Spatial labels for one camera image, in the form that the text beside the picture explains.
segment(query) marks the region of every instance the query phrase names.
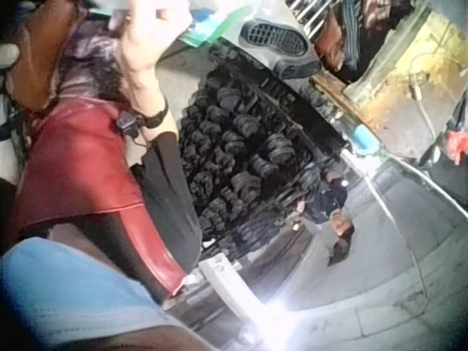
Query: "shoe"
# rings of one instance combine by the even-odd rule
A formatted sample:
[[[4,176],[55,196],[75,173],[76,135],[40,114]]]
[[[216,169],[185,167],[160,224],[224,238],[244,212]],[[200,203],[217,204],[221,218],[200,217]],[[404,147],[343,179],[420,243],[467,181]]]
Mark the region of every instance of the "shoe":
[[[20,57],[20,49],[15,44],[0,44],[0,69],[12,66]]]

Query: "red garment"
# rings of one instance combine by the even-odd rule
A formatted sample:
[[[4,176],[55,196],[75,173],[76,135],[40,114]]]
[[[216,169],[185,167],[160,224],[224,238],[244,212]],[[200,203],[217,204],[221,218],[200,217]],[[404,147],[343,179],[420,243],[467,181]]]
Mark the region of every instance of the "red garment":
[[[7,245],[18,242],[18,233],[31,224],[117,213],[129,245],[172,295],[186,274],[165,247],[127,166],[124,139],[116,128],[118,113],[110,102],[73,98],[39,122]]]
[[[460,165],[462,157],[468,155],[468,133],[450,130],[446,145],[449,157],[455,161],[455,165]]]

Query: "electrical wire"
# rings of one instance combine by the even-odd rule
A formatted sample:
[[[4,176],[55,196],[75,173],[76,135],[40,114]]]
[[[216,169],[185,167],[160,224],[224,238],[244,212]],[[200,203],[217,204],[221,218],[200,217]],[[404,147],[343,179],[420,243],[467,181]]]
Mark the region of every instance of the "electrical wire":
[[[411,62],[409,63],[409,70],[408,70],[408,72],[409,72],[409,84],[411,85],[411,89],[413,90],[414,98],[415,98],[415,101],[416,101],[416,105],[418,106],[419,113],[422,115],[422,117],[424,117],[424,121],[426,122],[426,124],[427,124],[427,126],[429,128],[429,131],[431,132],[433,141],[435,142],[437,140],[437,133],[435,131],[434,125],[431,122],[431,119],[429,118],[429,114],[427,113],[426,109],[423,106],[423,103],[422,103],[423,95],[422,95],[420,86],[418,84],[416,84],[416,82],[415,82],[414,73],[412,73],[412,65],[415,63],[416,59],[419,59],[421,56],[443,56],[443,57],[451,60],[452,62],[455,62],[458,65],[458,67],[460,69],[459,70],[460,75],[462,75],[462,72],[466,69],[466,67],[464,67],[460,63],[460,61],[456,60],[454,57],[449,56],[449,55],[447,55],[445,53],[436,53],[436,52],[433,52],[433,53],[420,53],[420,54],[416,55],[415,57],[413,57]]]
[[[142,146],[142,147],[144,147],[144,148],[147,148],[147,147],[148,147],[146,144],[142,144],[142,143],[137,142],[137,139],[136,139],[136,138],[132,138],[132,141],[133,141],[133,143],[134,143],[135,145],[137,145],[137,146]]]
[[[449,203],[451,203],[463,216],[468,219],[468,212],[465,211],[463,207],[460,206],[459,203],[457,203],[444,189],[442,189],[439,185],[437,185],[436,182],[434,182],[430,177],[425,175],[423,172],[421,172],[419,169],[416,167],[410,165],[409,163],[403,161],[402,159],[399,159],[398,157],[388,153],[388,156],[398,162],[402,167],[406,168],[407,170],[415,173],[416,175],[420,176],[424,181],[426,181],[434,190],[439,192]]]
[[[367,187],[371,191],[372,195],[374,195],[375,200],[379,203],[380,207],[385,212],[385,214],[387,215],[387,217],[390,220],[391,224],[395,228],[396,232],[400,235],[401,239],[403,240],[403,242],[405,243],[405,245],[406,245],[406,247],[408,249],[408,252],[409,252],[409,255],[411,256],[411,260],[413,262],[413,265],[415,266],[416,271],[418,272],[418,277],[419,277],[419,280],[420,280],[420,283],[421,283],[421,288],[422,288],[422,291],[423,291],[423,294],[424,294],[424,311],[426,311],[428,303],[429,303],[428,294],[427,294],[426,284],[424,283],[423,273],[422,273],[421,268],[419,266],[418,260],[416,259],[415,252],[411,248],[410,243],[408,243],[408,240],[405,238],[403,233],[400,231],[400,228],[399,228],[398,224],[396,223],[395,217],[393,217],[392,213],[390,212],[390,210],[388,209],[386,204],[383,202],[383,200],[380,197],[379,193],[377,192],[374,185],[372,184],[372,181],[371,181],[370,177],[368,175],[366,175],[366,174],[364,175],[364,181],[366,182]]]

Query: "wrist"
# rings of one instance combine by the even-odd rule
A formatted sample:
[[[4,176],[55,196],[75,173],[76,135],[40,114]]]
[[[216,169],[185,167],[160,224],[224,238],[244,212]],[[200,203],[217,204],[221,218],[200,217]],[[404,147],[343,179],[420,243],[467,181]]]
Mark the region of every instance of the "wrist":
[[[159,89],[159,82],[154,69],[146,69],[138,72],[128,72],[127,81],[129,87],[136,90]]]

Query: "dark jacket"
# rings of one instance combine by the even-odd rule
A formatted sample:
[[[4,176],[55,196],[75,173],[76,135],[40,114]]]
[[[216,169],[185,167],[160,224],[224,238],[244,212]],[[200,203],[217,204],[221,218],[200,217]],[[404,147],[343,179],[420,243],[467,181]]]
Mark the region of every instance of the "dark jacket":
[[[304,215],[317,224],[325,223],[333,211],[343,208],[347,197],[348,191],[341,185],[341,179],[331,183],[321,181],[307,194]]]

